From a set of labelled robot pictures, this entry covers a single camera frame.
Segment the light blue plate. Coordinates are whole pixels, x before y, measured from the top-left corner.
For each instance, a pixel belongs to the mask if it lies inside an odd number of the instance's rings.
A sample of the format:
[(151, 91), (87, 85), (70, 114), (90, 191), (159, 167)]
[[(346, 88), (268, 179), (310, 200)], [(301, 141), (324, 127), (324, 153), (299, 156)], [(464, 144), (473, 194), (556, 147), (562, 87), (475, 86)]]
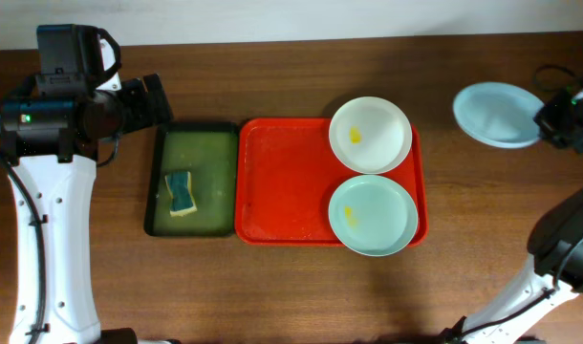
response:
[(473, 139), (505, 149), (525, 148), (540, 140), (533, 118), (544, 106), (534, 94), (501, 82), (463, 88), (453, 100), (459, 127)]

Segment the green and yellow sponge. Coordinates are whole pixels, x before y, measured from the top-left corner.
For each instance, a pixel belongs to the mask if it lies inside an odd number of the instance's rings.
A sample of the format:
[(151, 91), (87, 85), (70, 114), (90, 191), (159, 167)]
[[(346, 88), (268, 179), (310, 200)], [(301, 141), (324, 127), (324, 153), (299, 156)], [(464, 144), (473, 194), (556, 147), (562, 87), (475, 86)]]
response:
[(197, 211), (189, 171), (175, 171), (167, 174), (165, 183), (170, 197), (169, 212), (172, 217), (182, 217)]

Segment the white plate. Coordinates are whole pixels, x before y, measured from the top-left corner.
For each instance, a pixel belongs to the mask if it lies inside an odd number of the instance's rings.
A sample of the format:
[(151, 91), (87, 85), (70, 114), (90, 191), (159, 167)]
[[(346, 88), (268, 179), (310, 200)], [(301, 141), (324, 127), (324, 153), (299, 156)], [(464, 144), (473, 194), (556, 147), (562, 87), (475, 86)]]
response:
[(361, 174), (383, 174), (407, 157), (413, 141), (407, 116), (380, 97), (357, 97), (344, 103), (332, 117), (328, 132), (335, 156)]

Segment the pale green plate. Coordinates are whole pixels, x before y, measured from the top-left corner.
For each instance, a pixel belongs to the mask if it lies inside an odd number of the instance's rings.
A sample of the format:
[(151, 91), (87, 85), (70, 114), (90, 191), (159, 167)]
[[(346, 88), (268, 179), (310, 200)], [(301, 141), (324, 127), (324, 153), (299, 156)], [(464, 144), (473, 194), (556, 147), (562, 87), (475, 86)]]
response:
[(329, 201), (328, 220), (345, 247), (370, 257), (403, 250), (419, 230), (419, 212), (410, 194), (377, 175), (342, 183)]

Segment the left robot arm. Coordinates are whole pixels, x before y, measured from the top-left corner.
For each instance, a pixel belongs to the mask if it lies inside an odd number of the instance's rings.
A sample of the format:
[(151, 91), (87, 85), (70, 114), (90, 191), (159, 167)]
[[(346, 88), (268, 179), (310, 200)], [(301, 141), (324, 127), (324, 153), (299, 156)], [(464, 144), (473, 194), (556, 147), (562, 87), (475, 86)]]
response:
[(0, 103), (0, 165), (14, 197), (18, 290), (11, 343), (137, 343), (104, 330), (90, 268), (98, 144), (171, 120), (158, 75), (31, 75)]

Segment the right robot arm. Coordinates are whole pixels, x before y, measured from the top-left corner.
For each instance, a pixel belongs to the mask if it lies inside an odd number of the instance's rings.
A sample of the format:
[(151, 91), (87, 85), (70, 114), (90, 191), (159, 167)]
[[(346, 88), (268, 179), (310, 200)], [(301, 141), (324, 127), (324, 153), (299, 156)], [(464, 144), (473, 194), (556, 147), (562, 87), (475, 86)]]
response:
[[(534, 117), (542, 139), (583, 153), (583, 82)], [(442, 332), (441, 343), (517, 343), (558, 306), (583, 294), (583, 186), (536, 223), (521, 271), (482, 310)]]

